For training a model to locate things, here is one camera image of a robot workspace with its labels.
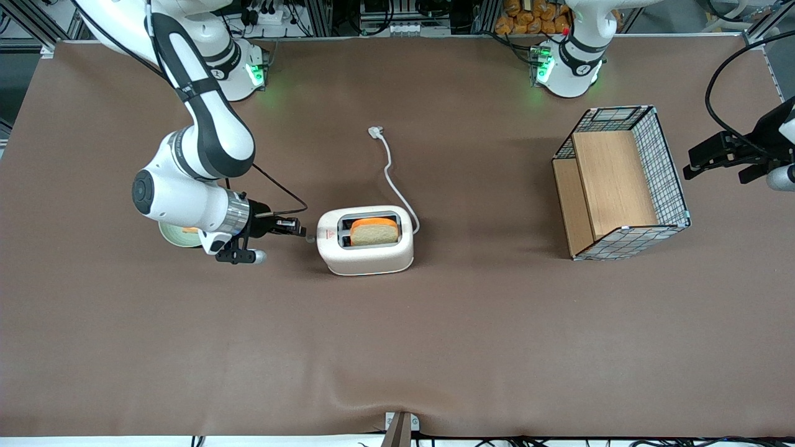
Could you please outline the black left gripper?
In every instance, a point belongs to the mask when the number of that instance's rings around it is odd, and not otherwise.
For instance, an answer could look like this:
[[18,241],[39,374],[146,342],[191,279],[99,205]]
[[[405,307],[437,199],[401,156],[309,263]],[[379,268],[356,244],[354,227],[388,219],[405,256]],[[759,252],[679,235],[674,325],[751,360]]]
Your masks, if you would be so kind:
[[[753,144],[768,154],[771,160],[793,163],[794,96],[758,119],[750,133]],[[755,164],[756,150],[728,131],[719,131],[688,150],[688,165],[683,168],[685,180],[693,180],[704,171],[749,165],[738,172],[739,182],[749,184],[764,178],[775,164]]]

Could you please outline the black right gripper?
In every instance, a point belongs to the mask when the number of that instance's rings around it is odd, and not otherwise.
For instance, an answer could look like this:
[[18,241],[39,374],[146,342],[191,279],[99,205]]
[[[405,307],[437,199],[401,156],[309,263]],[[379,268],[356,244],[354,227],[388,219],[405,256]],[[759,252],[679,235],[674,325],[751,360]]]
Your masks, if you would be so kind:
[[[249,200],[250,215],[248,218],[248,238],[261,238],[273,233],[276,229],[278,235],[292,235],[293,237],[306,238],[307,230],[296,217],[272,216],[271,209],[264,203]],[[269,214],[258,217],[258,214]]]

